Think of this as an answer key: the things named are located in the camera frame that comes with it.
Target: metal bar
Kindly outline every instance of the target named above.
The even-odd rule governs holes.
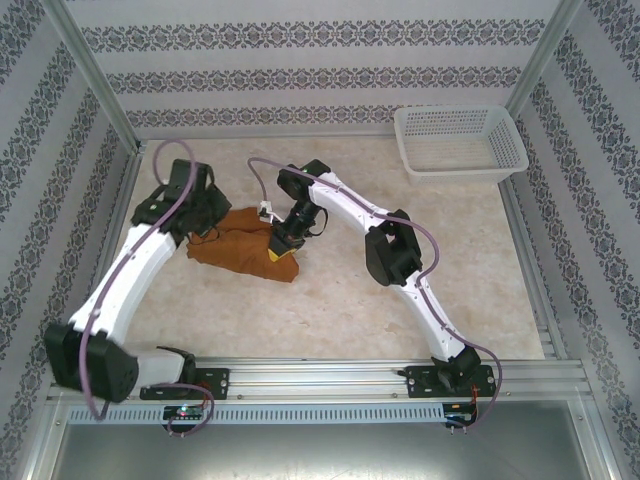
[[[589,476],[593,480],[622,479],[595,400],[578,398],[568,406]]]
[[[533,247],[531,246],[531,240],[527,233],[527,227],[522,218],[522,213],[518,208],[518,202],[515,198],[515,192],[508,180],[505,180],[499,184],[500,195],[502,196],[502,202],[507,214],[507,221],[509,228],[511,229],[511,236],[513,237],[513,243],[516,247],[516,253],[518,254],[518,261],[520,262],[520,269],[524,275],[524,282],[527,287],[527,293],[529,295],[529,302],[533,308],[533,314],[538,323],[543,324],[548,328],[551,342],[553,343],[553,349],[556,357],[559,359],[567,359],[567,351],[560,335],[558,323],[553,309],[551,308],[551,302],[547,295],[547,291],[544,287],[544,282],[538,269],[538,262],[536,256],[533,253]]]
[[[71,55],[73,55],[100,105],[107,113],[111,124],[118,132],[120,140],[126,145],[128,152],[133,152],[138,146],[138,139],[133,127],[111,89],[111,85],[109,85],[107,78],[100,69],[100,65],[98,65],[93,56],[89,45],[87,45],[82,32],[71,16],[65,0],[44,0],[42,6]]]
[[[228,397],[222,402],[225,404],[336,404],[412,401],[407,395],[405,379],[397,375],[397,371],[407,365],[431,362],[206,359],[198,360],[197,364],[199,367],[230,370]],[[505,361],[503,375],[500,401],[567,400],[574,399],[576,395],[591,395],[580,361]],[[53,399],[64,392],[54,387],[49,396]],[[67,404],[82,404],[84,401],[78,392],[65,393],[64,397]],[[469,398],[460,396],[416,401],[464,402]],[[130,405],[144,403],[137,396],[132,396],[127,402]]]
[[[553,346],[553,340],[549,333],[549,327],[538,325],[538,336],[540,337],[540,344],[542,345],[542,351],[544,352],[544,358],[552,359],[558,358],[556,355],[556,349]]]
[[[25,468],[16,475],[16,479],[38,480],[52,477],[69,418],[69,408],[69,405],[59,400],[45,403]]]
[[[522,71],[522,75],[520,75],[518,83],[516,83],[505,105],[513,118],[517,117],[520,110],[522,110],[529,93],[531,93],[534,85],[538,82],[547,62],[553,56],[553,51],[558,45],[560,38],[562,38],[565,30],[569,27],[580,5],[582,5],[582,0],[560,0],[558,3],[555,12],[542,33],[542,37],[540,37],[540,41],[536,45],[527,66]]]
[[[393,121],[386,123],[343,123],[309,125],[246,125],[242,127],[160,127],[138,129],[145,140],[236,139],[236,138],[318,138],[318,137],[376,137],[395,138]]]
[[[164,420],[163,405],[116,405],[102,422],[105,425],[159,425]],[[180,425],[194,425],[201,420],[177,420]],[[442,404],[403,402],[396,404],[217,404],[210,423],[216,425],[309,425],[353,423],[435,423],[444,422]],[[70,425],[96,425],[86,407],[69,410]]]

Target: orange cloth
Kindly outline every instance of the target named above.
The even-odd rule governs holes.
[[[217,231],[204,238],[192,235],[187,256],[232,272],[290,283],[298,276],[298,262],[293,255],[272,262],[268,254],[270,237],[271,225],[260,221],[255,208],[232,210]]]

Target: small white object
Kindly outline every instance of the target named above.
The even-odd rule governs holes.
[[[184,358],[181,355],[161,348],[128,349],[128,353],[138,358],[138,380],[134,391],[150,385],[176,383],[180,380],[184,367]]]
[[[501,106],[399,108],[394,127],[412,185],[498,183],[529,166],[518,129]]]
[[[260,217],[260,221],[262,222],[273,223],[274,219],[282,222],[282,218],[280,218],[278,214],[273,211],[271,202],[268,202],[266,200],[260,202],[260,206],[258,207],[258,216]]]

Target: floor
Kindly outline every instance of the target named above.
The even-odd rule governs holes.
[[[147,146],[127,218],[156,187],[151,158],[159,143]],[[404,209],[440,244],[442,259],[429,282],[456,327],[501,358],[544,358],[497,186],[412,187],[392,138],[192,140],[189,145],[198,161],[213,166],[216,184],[233,208],[260,200],[246,160],[262,156],[298,166],[319,158],[366,199]],[[161,172],[168,175],[175,158],[186,158],[181,147],[165,148]],[[286,215],[293,202],[277,187],[277,170],[259,169],[274,209]],[[428,264],[432,250],[419,241]],[[218,357],[429,357],[416,320],[396,294],[369,277],[363,238],[346,224],[330,217],[325,233],[308,241],[296,258],[300,275],[284,284],[199,264],[187,259],[182,245],[142,300],[127,343]]]

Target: white plastic basket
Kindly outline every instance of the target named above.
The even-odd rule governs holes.
[[[498,183],[529,166],[518,130],[500,106],[399,108],[394,124],[412,185]]]

